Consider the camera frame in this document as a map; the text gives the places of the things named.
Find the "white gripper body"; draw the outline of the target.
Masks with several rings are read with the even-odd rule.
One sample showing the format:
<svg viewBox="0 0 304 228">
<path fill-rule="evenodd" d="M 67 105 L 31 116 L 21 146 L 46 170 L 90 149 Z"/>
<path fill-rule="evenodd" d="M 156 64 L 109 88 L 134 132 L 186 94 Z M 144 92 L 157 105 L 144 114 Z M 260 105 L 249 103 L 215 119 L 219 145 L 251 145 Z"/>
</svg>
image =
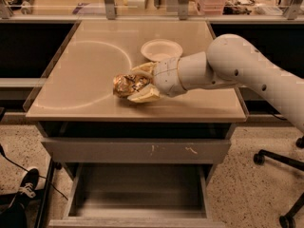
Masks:
<svg viewBox="0 0 304 228">
<path fill-rule="evenodd" d="M 168 58 L 157 62 L 153 69 L 153 83 L 159 92 L 167 97 L 177 97 L 185 94 L 178 72 L 180 58 Z"/>
</svg>

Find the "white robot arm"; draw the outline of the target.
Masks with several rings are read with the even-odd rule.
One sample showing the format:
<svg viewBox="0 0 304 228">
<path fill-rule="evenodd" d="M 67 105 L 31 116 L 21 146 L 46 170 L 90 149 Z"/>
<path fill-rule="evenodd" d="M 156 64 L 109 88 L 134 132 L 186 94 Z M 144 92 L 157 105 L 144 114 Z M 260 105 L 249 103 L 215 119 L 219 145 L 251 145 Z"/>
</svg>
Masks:
<svg viewBox="0 0 304 228">
<path fill-rule="evenodd" d="M 205 52 L 148 63 L 133 69 L 150 79 L 128 97 L 136 103 L 176 97 L 193 89 L 247 86 L 304 132 L 304 79 L 276 66 L 235 34 L 214 39 Z"/>
</svg>

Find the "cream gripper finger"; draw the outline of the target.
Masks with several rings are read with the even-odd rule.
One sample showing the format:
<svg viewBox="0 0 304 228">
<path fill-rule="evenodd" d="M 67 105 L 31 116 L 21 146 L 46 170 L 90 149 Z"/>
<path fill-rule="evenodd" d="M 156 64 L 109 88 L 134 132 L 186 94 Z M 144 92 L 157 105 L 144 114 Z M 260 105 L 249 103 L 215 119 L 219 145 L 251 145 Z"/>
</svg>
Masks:
<svg viewBox="0 0 304 228">
<path fill-rule="evenodd" d="M 154 62 L 144 63 L 144 64 L 141 64 L 139 66 L 132 67 L 131 68 L 131 73 L 135 74 L 135 75 L 142 75 L 146 78 L 152 78 L 154 67 L 156 65 L 157 64 L 154 63 Z"/>
<path fill-rule="evenodd" d="M 139 92 L 136 92 L 127 97 L 128 101 L 141 104 L 155 102 L 161 98 L 159 90 L 154 85 L 147 85 L 142 88 Z"/>
</svg>

